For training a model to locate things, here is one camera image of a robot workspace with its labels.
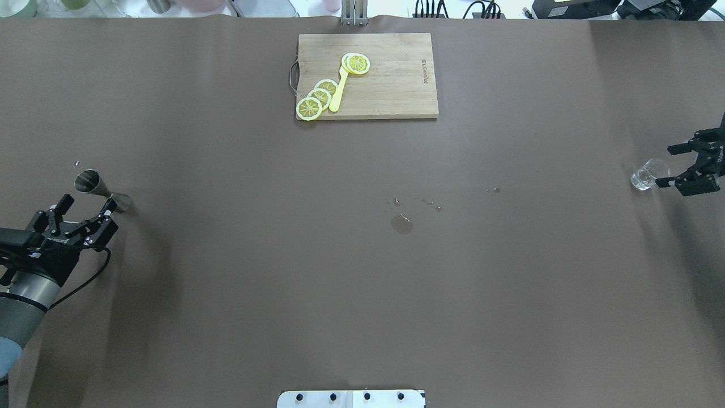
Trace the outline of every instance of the metal plate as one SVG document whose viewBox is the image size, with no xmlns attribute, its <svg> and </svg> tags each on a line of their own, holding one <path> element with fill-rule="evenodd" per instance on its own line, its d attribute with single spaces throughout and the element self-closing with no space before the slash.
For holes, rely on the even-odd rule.
<svg viewBox="0 0 725 408">
<path fill-rule="evenodd" d="M 286 391 L 277 408 L 424 408 L 426 392 L 419 390 Z"/>
</svg>

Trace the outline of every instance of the lemon slice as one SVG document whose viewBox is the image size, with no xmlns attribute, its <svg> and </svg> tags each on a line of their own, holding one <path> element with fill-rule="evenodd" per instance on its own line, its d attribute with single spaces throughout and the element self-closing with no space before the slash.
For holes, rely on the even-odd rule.
<svg viewBox="0 0 725 408">
<path fill-rule="evenodd" d="M 370 70 L 370 60 L 362 54 L 351 54 L 344 60 L 344 67 L 350 73 L 362 75 Z"/>
<path fill-rule="evenodd" d="M 322 110 L 325 110 L 328 106 L 330 106 L 332 95 L 330 95 L 330 92 L 327 92 L 327 89 L 315 88 L 307 95 L 320 101 L 320 103 L 322 104 Z"/>
<path fill-rule="evenodd" d="M 337 82 L 335 82 L 331 79 L 323 79 L 322 81 L 317 82 L 315 84 L 315 88 L 313 88 L 313 89 L 317 89 L 317 88 L 322 88 L 322 89 L 326 90 L 327 92 L 330 92 L 330 95 L 334 95 L 335 91 L 337 90 Z"/>
<path fill-rule="evenodd" d="M 302 98 L 297 103 L 297 117 L 303 121 L 313 121 L 322 115 L 322 103 L 314 97 Z"/>
<path fill-rule="evenodd" d="M 345 54 L 345 55 L 342 56 L 342 58 L 340 59 L 340 64 L 342 65 L 343 68 L 346 68 L 347 67 L 347 58 L 350 57 L 350 56 L 352 56 L 352 55 L 355 55 L 355 53 L 354 52 L 348 52 L 347 54 Z"/>
</svg>

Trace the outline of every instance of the black cable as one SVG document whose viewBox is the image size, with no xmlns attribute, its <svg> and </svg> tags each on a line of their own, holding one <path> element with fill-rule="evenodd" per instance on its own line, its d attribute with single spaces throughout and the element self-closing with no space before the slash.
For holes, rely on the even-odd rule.
<svg viewBox="0 0 725 408">
<path fill-rule="evenodd" d="M 481 14 L 481 18 L 491 18 L 491 10 L 495 7 L 496 3 L 494 3 L 494 0 L 492 0 L 489 3 L 489 6 L 486 7 L 483 14 Z"/>
<path fill-rule="evenodd" d="M 476 0 L 473 3 L 468 5 L 468 8 L 465 10 L 465 13 L 463 13 L 463 18 L 468 15 L 468 12 L 471 10 L 471 7 L 473 7 L 474 4 L 480 4 L 481 5 L 481 16 L 483 17 L 484 12 L 486 11 L 486 5 L 484 4 L 484 1 Z"/>
<path fill-rule="evenodd" d="M 86 280 L 83 284 L 81 284 L 80 286 L 78 286 L 76 289 L 71 290 L 70 293 L 68 293 L 67 295 L 63 296 L 62 298 L 58 299 L 55 303 L 53 303 L 52 305 L 50 305 L 50 307 L 48 308 L 48 310 L 53 309 L 55 306 L 58 306 L 64 300 L 66 300 L 69 297 L 75 295 L 79 290 L 81 290 L 84 287 L 88 286 L 89 283 L 93 282 L 94 279 L 96 279 L 98 276 L 101 275 L 101 273 L 103 273 L 104 269 L 106 269 L 106 266 L 108 266 L 108 263 L 111 261 L 111 250 L 108 249 L 108 247 L 103 247 L 103 248 L 98 248 L 98 247 L 83 247 L 82 249 L 83 250 L 85 250 L 85 249 L 100 249 L 100 250 L 102 250 L 102 251 L 104 251 L 106 253 L 106 261 L 103 263 L 103 265 L 98 270 L 98 272 L 96 272 L 92 277 L 88 278 L 88 280 Z"/>
<path fill-rule="evenodd" d="M 715 13 L 715 14 L 716 14 L 716 15 L 717 15 L 718 17 L 720 17 L 721 19 L 723 19 L 723 21 L 725 21 L 725 15 L 723 15 L 723 14 L 722 14 L 721 12 L 719 12 L 718 10 L 714 9 L 713 7 L 710 7 L 710 11 L 712 11 L 712 12 L 713 12 L 713 13 Z"/>
<path fill-rule="evenodd" d="M 446 18 L 448 18 L 448 9 L 446 8 L 445 0 L 441 0 L 438 2 L 438 12 L 436 13 L 436 18 L 441 18 L 441 7 L 443 8 L 443 12 L 445 13 Z"/>
</svg>

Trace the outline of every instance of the metal jigger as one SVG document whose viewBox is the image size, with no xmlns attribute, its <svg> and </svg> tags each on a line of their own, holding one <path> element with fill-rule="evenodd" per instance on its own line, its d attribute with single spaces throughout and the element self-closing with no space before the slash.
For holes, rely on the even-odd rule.
<svg viewBox="0 0 725 408">
<path fill-rule="evenodd" d="M 100 195 L 102 197 L 110 198 L 116 202 L 118 207 L 116 208 L 117 213 L 122 213 L 128 210 L 133 201 L 131 197 L 119 192 L 111 192 L 106 187 L 106 183 L 101 179 L 101 175 L 98 171 L 88 169 L 75 177 L 75 189 L 80 192 L 88 194 Z"/>
</svg>

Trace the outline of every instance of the robotic arm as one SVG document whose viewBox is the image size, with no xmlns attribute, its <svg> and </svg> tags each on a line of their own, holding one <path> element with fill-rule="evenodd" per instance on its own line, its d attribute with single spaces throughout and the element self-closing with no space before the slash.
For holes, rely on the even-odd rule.
<svg viewBox="0 0 725 408">
<path fill-rule="evenodd" d="M 655 182 L 658 187 L 666 188 L 674 181 L 675 188 L 683 196 L 720 191 L 718 177 L 725 175 L 724 150 L 725 115 L 719 128 L 696 131 L 687 142 L 667 147 L 671 155 L 697 152 L 697 159 L 695 164 L 679 176 L 665 177 Z"/>
<path fill-rule="evenodd" d="M 0 408 L 8 407 L 8 373 L 45 313 L 90 283 L 105 267 L 54 303 L 80 252 L 106 251 L 110 257 L 106 245 L 118 230 L 111 218 L 116 202 L 108 199 L 98 215 L 83 222 L 63 221 L 73 201 L 64 195 L 48 211 L 37 211 L 24 230 L 0 228 L 0 265 L 6 268 L 0 285 L 8 288 L 0 293 Z"/>
</svg>

